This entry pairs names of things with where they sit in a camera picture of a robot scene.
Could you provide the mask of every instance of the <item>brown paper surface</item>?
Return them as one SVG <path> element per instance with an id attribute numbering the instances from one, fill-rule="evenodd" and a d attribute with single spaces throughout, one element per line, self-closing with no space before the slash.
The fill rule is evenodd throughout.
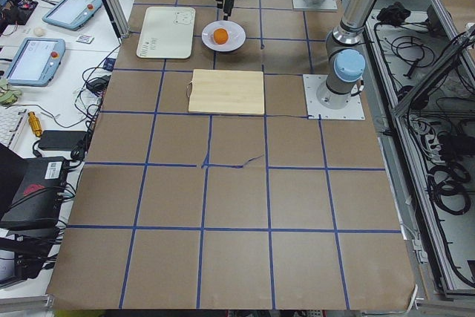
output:
<path id="1" fill-rule="evenodd" d="M 132 30 L 163 4 L 197 11 L 193 54 L 139 59 L 139 34 L 124 39 L 47 290 L 55 308 L 405 310 L 413 276 L 366 102 L 364 122 L 307 119 L 301 75 L 328 73 L 342 9 L 237 0 L 247 40 L 214 53 L 199 37 L 214 0 L 136 0 Z M 197 68 L 263 71 L 266 115 L 190 114 Z"/>

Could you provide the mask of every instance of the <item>black device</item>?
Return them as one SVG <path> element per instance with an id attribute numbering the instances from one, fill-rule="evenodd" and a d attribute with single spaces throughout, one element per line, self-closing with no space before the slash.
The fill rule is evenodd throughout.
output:
<path id="1" fill-rule="evenodd" d="M 90 82 L 86 82 L 86 88 L 94 94 L 99 94 L 107 89 L 110 79 L 111 75 L 97 77 Z"/>
<path id="2" fill-rule="evenodd" d="M 406 9 L 404 5 L 397 1 L 393 5 L 381 9 L 376 19 L 382 24 L 401 26 L 409 16 L 410 10 Z"/>
<path id="3" fill-rule="evenodd" d="M 45 130 L 39 140 L 41 150 L 72 151 L 85 139 L 85 131 Z"/>
<path id="4" fill-rule="evenodd" d="M 446 134 L 439 136 L 439 142 L 442 146 L 439 153 L 444 161 L 475 155 L 475 137 Z"/>
<path id="5" fill-rule="evenodd" d="M 55 226 L 67 176 L 64 157 L 23 159 L 0 144 L 0 228 Z"/>
<path id="6" fill-rule="evenodd" d="M 8 0 L 1 9 L 0 32 L 7 25 L 25 25 L 37 6 L 38 2 L 34 0 Z"/>
<path id="7" fill-rule="evenodd" d="M 59 228 L 15 232 L 0 238 L 0 288 L 36 278 L 42 271 Z"/>

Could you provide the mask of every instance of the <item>white desk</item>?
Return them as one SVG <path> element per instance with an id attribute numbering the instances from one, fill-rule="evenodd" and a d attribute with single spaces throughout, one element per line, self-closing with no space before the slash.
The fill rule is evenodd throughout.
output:
<path id="1" fill-rule="evenodd" d="M 132 5 L 134 4 L 134 0 L 119 0 L 119 2 L 125 17 L 128 19 L 132 10 Z M 81 27 L 77 31 L 67 30 L 43 22 L 43 15 L 46 14 L 46 12 L 48 12 L 48 10 L 52 7 L 53 5 L 39 1 L 38 7 L 33 12 L 27 24 L 18 26 L 18 29 L 10 36 L 1 36 L 0 46 L 19 46 L 24 37 L 35 37 L 33 34 L 33 29 L 35 27 L 44 28 L 46 30 L 45 37 L 64 39 L 66 41 L 66 49 L 68 50 L 110 51 L 119 44 L 103 6 L 96 12 L 94 17 L 85 24 L 84 27 Z M 13 29 L 14 26 L 10 25 L 5 30 L 5 33 L 10 33 L 13 31 Z M 76 42 L 78 35 L 82 33 L 93 36 L 93 42 L 91 44 L 82 44 L 80 42 Z"/>
<path id="2" fill-rule="evenodd" d="M 126 18 L 129 17 L 134 0 L 119 0 Z M 78 31 L 70 31 L 60 27 L 54 27 L 45 24 L 42 21 L 43 15 L 48 11 L 50 5 L 39 2 L 39 6 L 29 19 L 27 25 L 19 26 L 18 30 L 11 36 L 0 37 L 1 57 L 13 58 L 19 48 L 20 43 L 25 37 L 34 37 L 33 29 L 35 27 L 43 27 L 46 29 L 46 36 L 51 38 L 60 38 L 66 41 L 66 53 L 62 59 L 61 65 L 56 72 L 54 78 L 46 87 L 20 87 L 23 95 L 17 104 L 36 104 L 42 106 L 49 112 L 57 115 L 57 120 L 63 125 L 70 125 L 79 121 L 82 114 L 74 108 L 74 100 L 76 99 L 79 89 L 83 85 L 82 72 L 86 68 L 95 67 L 99 62 L 118 44 L 112 26 L 109 23 L 104 7 L 102 7 L 83 28 Z M 6 33 L 12 30 L 10 26 L 6 29 Z M 75 42 L 76 37 L 80 33 L 90 34 L 95 37 L 94 41 L 89 44 L 81 44 Z M 0 64 L 0 68 L 4 68 L 5 64 Z M 98 70 L 94 76 L 102 76 L 109 72 Z M 95 101 L 92 94 L 84 93 L 82 97 L 86 104 Z M 42 110 L 37 107 L 26 107 L 30 111 L 35 111 L 41 121 L 43 129 L 61 130 L 61 128 L 50 118 L 42 114 Z M 69 130 L 85 130 L 85 123 L 81 122 Z M 32 145 L 36 141 L 36 137 L 28 126 L 25 126 L 22 137 L 15 147 L 15 152 L 22 157 L 32 157 Z M 63 155 L 69 158 L 68 153 L 59 151 L 47 151 L 45 156 Z M 68 175 L 68 181 L 73 185 L 79 178 L 80 170 Z M 67 220 L 71 211 L 72 202 L 63 203 L 60 218 Z M 51 254 L 59 249 L 55 246 Z M 46 287 L 49 283 L 52 271 L 42 271 L 38 278 L 23 281 L 20 284 L 1 289 L 0 298 L 18 298 L 28 296 L 38 296 L 45 294 Z M 9 316 L 23 316 L 23 313 L 9 313 Z M 38 316 L 44 316 L 45 313 L 38 313 Z"/>

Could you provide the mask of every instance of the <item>cardboard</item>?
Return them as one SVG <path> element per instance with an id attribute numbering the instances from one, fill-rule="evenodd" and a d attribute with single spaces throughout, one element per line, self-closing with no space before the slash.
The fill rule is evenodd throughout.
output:
<path id="1" fill-rule="evenodd" d="M 267 224 L 265 169 L 209 169 L 206 226 L 256 229 Z"/>
<path id="2" fill-rule="evenodd" d="M 327 177 L 322 170 L 270 170 L 272 226 L 333 229 Z"/>
<path id="3" fill-rule="evenodd" d="M 386 234 L 340 234 L 339 238 L 350 306 L 355 310 L 405 310 L 414 279 L 404 241 Z"/>
<path id="4" fill-rule="evenodd" d="M 161 72 L 113 72 L 102 110 L 155 111 L 161 78 Z"/>
<path id="5" fill-rule="evenodd" d="M 267 232 L 206 232 L 203 262 L 201 308 L 272 308 Z"/>
<path id="6" fill-rule="evenodd" d="M 205 172 L 189 167 L 149 167 L 139 225 L 201 226 Z"/>
<path id="7" fill-rule="evenodd" d="M 273 233 L 272 253 L 279 307 L 345 309 L 334 234 Z"/>
<path id="8" fill-rule="evenodd" d="M 69 228 L 46 291 L 55 297 L 54 308 L 117 308 L 130 242 L 127 229 Z"/>
<path id="9" fill-rule="evenodd" d="M 271 166 L 324 167 L 320 130 L 315 120 L 269 118 L 267 137 Z"/>
<path id="10" fill-rule="evenodd" d="M 301 76 L 265 76 L 266 113 L 305 117 L 304 82 Z"/>
<path id="11" fill-rule="evenodd" d="M 195 35 L 217 16 L 214 0 L 136 0 L 136 31 L 140 2 L 195 7 Z M 328 58 L 303 34 L 322 40 L 339 20 L 305 16 L 292 0 L 239 0 L 231 19 L 251 39 L 232 53 L 194 39 L 182 61 L 138 59 L 138 35 L 123 40 L 54 308 L 405 310 L 413 276 L 366 102 L 364 122 L 306 118 L 301 74 Z M 263 71 L 266 115 L 190 114 L 196 68 Z"/>
<path id="12" fill-rule="evenodd" d="M 199 232 L 138 231 L 123 307 L 194 308 L 199 246 Z"/>
<path id="13" fill-rule="evenodd" d="M 458 33 L 466 31 L 469 22 L 475 22 L 475 0 L 441 0 L 451 14 Z"/>
<path id="14" fill-rule="evenodd" d="M 142 166 L 86 165 L 68 223 L 133 225 L 142 175 Z"/>
<path id="15" fill-rule="evenodd" d="M 263 118 L 213 118 L 210 163 L 239 166 L 259 157 L 249 164 L 264 167 L 265 153 Z"/>
<path id="16" fill-rule="evenodd" d="M 206 158 L 209 118 L 158 115 L 149 162 L 201 165 Z"/>
<path id="17" fill-rule="evenodd" d="M 340 229 L 399 229 L 386 178 L 385 171 L 330 172 L 336 223 Z"/>
<path id="18" fill-rule="evenodd" d="M 86 160 L 144 163 L 153 118 L 149 114 L 100 114 Z"/>
<path id="19" fill-rule="evenodd" d="M 189 111 L 264 114 L 262 72 L 194 70 Z"/>

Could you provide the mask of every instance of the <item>blue tape grid line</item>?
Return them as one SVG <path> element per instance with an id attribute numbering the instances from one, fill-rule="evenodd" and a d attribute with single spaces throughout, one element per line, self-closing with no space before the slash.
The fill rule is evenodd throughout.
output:
<path id="1" fill-rule="evenodd" d="M 189 112 L 173 112 L 173 111 L 101 111 L 101 113 L 107 114 L 145 114 L 145 115 L 187 115 L 192 117 L 204 117 L 206 114 L 203 113 L 189 113 Z M 254 115 L 254 114 L 213 114 L 215 117 L 244 117 L 244 118 L 257 118 L 257 117 L 286 117 L 286 118 L 297 118 L 297 119 L 309 119 L 307 115 L 289 115 L 289 114 L 264 114 L 264 115 Z"/>
<path id="2" fill-rule="evenodd" d="M 344 302 L 346 304 L 347 310 L 349 310 L 350 300 L 348 298 L 347 282 L 344 277 L 343 258 L 341 257 L 340 239 L 338 237 L 338 226 L 336 223 L 335 205 L 333 203 L 332 185 L 330 181 L 330 170 L 328 169 L 327 151 L 325 149 L 324 129 L 323 129 L 323 125 L 321 124 L 321 118 L 318 120 L 318 129 L 320 131 L 321 147 L 322 147 L 322 152 L 324 156 L 325 176 L 327 178 L 328 196 L 330 198 L 330 209 L 332 211 L 333 229 L 335 230 L 336 251 L 338 254 L 338 264 L 340 265 L 340 274 L 341 274 L 341 283 L 343 285 Z"/>
<path id="3" fill-rule="evenodd" d="M 307 43 L 307 50 L 309 52 L 310 73 L 314 74 L 315 71 L 313 69 L 312 47 L 310 46 L 309 29 L 308 29 L 308 26 L 307 26 L 307 16 L 305 15 L 304 11 L 302 11 L 302 16 L 304 17 L 305 42 Z"/>
<path id="4" fill-rule="evenodd" d="M 209 129 L 208 129 L 208 148 L 206 151 L 205 162 L 209 160 L 209 155 L 211 154 L 211 140 L 213 132 L 213 116 L 209 116 Z M 201 211 L 201 227 L 200 227 L 200 253 L 198 255 L 198 282 L 197 282 L 197 292 L 196 292 L 196 308 L 200 308 L 201 304 L 201 272 L 203 270 L 203 245 L 205 240 L 205 220 L 206 220 L 206 195 L 208 194 L 208 177 L 209 177 L 209 167 L 205 168 L 205 183 L 203 190 L 203 208 Z"/>
<path id="5" fill-rule="evenodd" d="M 311 228 L 231 228 L 225 226 L 120 226 L 97 224 L 68 224 L 71 229 L 118 229 L 118 230 L 183 230 L 192 232 L 284 232 L 284 233 L 335 233 L 338 234 L 401 234 L 400 229 L 311 229 Z"/>
<path id="6" fill-rule="evenodd" d="M 169 5 L 169 4 L 158 4 L 158 3 L 135 3 L 136 5 Z M 175 6 L 178 5 L 178 0 L 175 0 Z M 192 5 L 194 7 L 213 7 L 214 5 Z M 306 31 L 306 38 L 305 39 L 279 39 L 279 38 L 264 38 L 263 37 L 263 18 L 262 18 L 262 9 L 267 9 L 267 10 L 292 10 L 292 9 L 279 9 L 279 8 L 262 8 L 262 2 L 259 0 L 259 8 L 254 8 L 254 7 L 236 7 L 236 8 L 244 8 L 244 9 L 258 9 L 259 14 L 260 14 L 260 32 L 261 36 L 258 39 L 261 41 L 261 46 L 264 46 L 263 41 L 264 40 L 277 40 L 277 41 L 305 41 L 307 43 L 307 48 L 308 48 L 308 53 L 309 53 L 309 63 L 310 63 L 310 68 L 313 73 L 313 66 L 312 66 L 312 50 L 310 47 L 311 42 L 324 42 L 324 39 L 310 39 L 309 38 L 309 32 L 307 28 L 307 19 L 304 13 L 304 26 L 305 26 L 305 31 Z M 217 10 L 217 18 L 219 19 L 219 10 Z M 213 69 L 216 68 L 216 61 L 217 61 L 217 53 L 214 52 L 214 57 L 213 57 Z M 143 196 L 143 190 L 145 186 L 145 178 L 147 174 L 147 170 L 149 166 L 162 166 L 162 167 L 186 167 L 186 168 L 197 168 L 197 165 L 188 165 L 188 164 L 175 164 L 175 163 L 149 163 L 149 157 L 151 153 L 151 146 L 153 143 L 153 136 L 155 132 L 155 125 L 157 121 L 157 116 L 158 115 L 195 115 L 195 114 L 189 114 L 189 113 L 161 113 L 158 111 L 159 108 L 159 103 L 160 103 L 160 95 L 162 91 L 162 86 L 163 86 L 163 77 L 166 72 L 183 72 L 183 73 L 191 73 L 192 71 L 188 70 L 166 70 L 166 64 L 167 61 L 165 60 L 163 63 L 163 68 L 160 69 L 141 69 L 141 68 L 116 68 L 114 69 L 115 71 L 154 71 L 154 72 L 161 72 L 161 83 L 158 91 L 158 96 L 157 96 L 157 102 L 155 106 L 155 111 L 154 112 L 122 112 L 122 111 L 103 111 L 104 113 L 127 113 L 127 114 L 150 114 L 154 116 L 154 121 L 152 123 L 152 128 L 151 128 L 151 133 L 150 133 L 150 138 L 149 138 L 149 143 L 148 143 L 148 149 L 147 149 L 147 154 L 146 154 L 146 159 L 144 163 L 106 163 L 106 162 L 87 162 L 87 165 L 122 165 L 122 166 L 143 166 L 143 173 L 142 173 L 142 181 L 141 181 L 141 186 L 140 186 L 140 193 L 139 197 L 137 199 L 137 207 L 136 207 L 136 212 L 135 212 L 135 217 L 134 217 L 134 224 L 132 226 L 120 226 L 120 225 L 110 225 L 110 226 L 100 226 L 100 225 L 87 225 L 87 224 L 80 224 L 80 225 L 68 225 L 68 228 L 73 228 L 73 229 L 129 229 L 132 230 L 131 234 L 131 242 L 129 246 L 129 251 L 128 251 L 128 260 L 126 264 L 126 269 L 125 269 L 125 274 L 124 274 L 124 280 L 122 283 L 122 292 L 121 292 L 121 297 L 120 297 L 120 302 L 119 302 L 119 308 L 122 309 L 123 304 L 124 304 L 124 299 L 125 299 L 125 292 L 127 289 L 127 280 L 128 280 L 128 274 L 130 270 L 130 264 L 131 264 L 131 257 L 132 257 L 132 252 L 134 248 L 134 239 L 135 239 L 135 234 L 137 230 L 165 230 L 165 231 L 173 231 L 173 230 L 178 230 L 178 231 L 194 231 L 194 232 L 200 232 L 200 251 L 199 251 L 199 264 L 198 264 L 198 280 L 197 280 L 197 300 L 196 300 L 196 308 L 200 308 L 200 293 L 201 293 L 201 278 L 202 278 L 202 267 L 203 267 L 203 245 L 204 245 L 204 238 L 205 238 L 205 232 L 268 232 L 269 234 L 269 273 L 270 273 L 270 288 L 271 288 L 271 296 L 272 296 L 272 309 L 276 308 L 276 302 L 275 302 L 275 282 L 274 282 L 274 267 L 273 267 L 273 253 L 272 253 L 272 233 L 273 232 L 314 232 L 314 233 L 331 233 L 335 235 L 335 241 L 336 241 L 336 246 L 337 246 L 337 251 L 338 251 L 338 262 L 341 270 L 341 280 L 344 288 L 344 297 L 345 297 L 345 303 L 347 306 L 347 309 L 350 308 L 350 302 L 348 298 L 348 293 L 347 293 L 347 286 L 346 286 L 346 281 L 344 277 L 344 268 L 343 268 L 343 262 L 342 262 L 342 257 L 341 257 L 341 247 L 338 239 L 338 234 L 400 234 L 401 230 L 388 230 L 388 229 L 338 229 L 337 224 L 336 224 L 336 219 L 335 219 L 335 210 L 334 210 L 334 205 L 333 205 L 333 196 L 332 196 L 332 190 L 331 190 L 331 182 L 330 182 L 330 171 L 385 171 L 384 169 L 379 169 L 379 168 L 330 168 L 327 163 L 327 156 L 326 156 L 326 150 L 325 150 L 325 145 L 324 145 L 324 135 L 323 135 L 323 128 L 321 121 L 318 121 L 318 126 L 320 128 L 320 134 L 321 134 L 321 143 L 322 143 L 322 150 L 324 154 L 324 167 L 319 168 L 319 167 L 286 167 L 286 166 L 270 166 L 269 165 L 269 146 L 268 146 L 268 131 L 267 131 L 267 118 L 268 117 L 279 117 L 278 115 L 276 116 L 269 116 L 269 115 L 264 115 L 264 139 L 265 139 L 265 150 L 266 150 L 266 155 L 265 155 L 265 160 L 266 160 L 266 198 L 267 198 L 267 214 L 268 214 L 268 224 L 267 228 L 229 228 L 229 227 L 206 227 L 206 195 L 207 195 L 207 189 L 208 189 L 208 176 L 209 176 L 209 167 L 212 166 L 212 164 L 209 164 L 209 162 L 206 165 L 206 172 L 205 172 L 205 181 L 204 181 L 204 187 L 203 187 L 203 207 L 202 207 L 202 217 L 201 217 L 201 225 L 194 227 L 194 226 L 140 226 L 138 225 L 138 219 L 139 219 L 139 213 L 140 213 L 140 204 Z M 266 73 L 266 75 L 282 75 L 285 73 Z M 209 115 L 209 141 L 208 141 L 208 154 L 207 154 L 207 160 L 209 160 L 209 153 L 210 153 L 210 148 L 211 148 L 211 141 L 212 141 L 212 120 L 213 116 Z M 271 193 L 270 193 L 270 178 L 269 178 L 269 173 L 270 170 L 322 170 L 325 171 L 326 176 L 327 176 L 327 186 L 328 186 L 328 191 L 329 191 L 329 196 L 330 196 L 330 206 L 332 210 L 332 220 L 333 220 L 333 229 L 285 229 L 285 228 L 272 228 L 272 210 L 271 210 Z"/>
<path id="7" fill-rule="evenodd" d="M 165 68 L 165 66 L 166 66 L 166 60 L 163 62 L 163 68 Z M 155 103 L 155 111 L 158 111 L 158 105 L 159 105 L 159 102 L 160 102 L 160 95 L 162 93 L 163 76 L 164 75 L 165 75 L 165 72 L 162 72 L 162 78 L 160 80 L 160 86 L 158 88 L 157 101 Z M 122 307 L 123 307 L 124 298 L 125 298 L 125 291 L 127 290 L 128 272 L 130 270 L 132 252 L 134 250 L 135 233 L 137 231 L 137 223 L 138 223 L 138 220 L 139 220 L 139 213 L 140 213 L 140 204 L 142 203 L 143 190 L 144 190 L 144 186 L 145 186 L 145 178 L 146 178 L 147 170 L 148 170 L 148 166 L 149 166 L 148 161 L 150 159 L 151 147 L 152 147 L 152 143 L 153 143 L 153 140 L 154 140 L 154 132 L 155 132 L 156 121 L 157 121 L 157 114 L 154 114 L 154 119 L 153 119 L 152 125 L 151 125 L 150 137 L 148 139 L 147 155 L 145 156 L 145 163 L 144 163 L 144 166 L 143 166 L 142 181 L 140 183 L 139 197 L 138 197 L 138 200 L 137 200 L 137 207 L 135 209 L 134 225 L 132 227 L 131 243 L 130 243 L 130 246 L 128 248 L 127 264 L 125 265 L 124 280 L 123 280 L 123 283 L 122 283 L 122 292 L 120 294 L 120 301 L 119 301 L 119 308 L 120 309 L 122 309 Z"/>
<path id="8" fill-rule="evenodd" d="M 156 167 L 187 167 L 197 168 L 197 165 L 187 163 L 117 163 L 117 162 L 101 162 L 101 161 L 87 161 L 85 165 L 99 165 L 99 166 L 156 166 Z M 206 161 L 203 167 L 224 167 L 228 169 L 241 169 L 236 165 L 224 165 L 217 163 L 210 163 Z M 269 166 L 269 170 L 288 170 L 288 171 L 366 171 L 366 172 L 385 172 L 386 169 L 380 168 L 365 168 L 365 167 L 300 167 L 300 166 Z"/>
<path id="9" fill-rule="evenodd" d="M 266 98 L 266 86 L 264 86 L 264 105 Z M 266 195 L 267 195 L 267 228 L 269 229 L 269 269 L 270 269 L 270 291 L 272 309 L 275 310 L 275 282 L 274 282 L 274 253 L 272 251 L 272 207 L 270 201 L 270 172 L 269 172 L 269 135 L 267 131 L 267 117 L 264 117 L 264 145 L 266 152 Z"/>

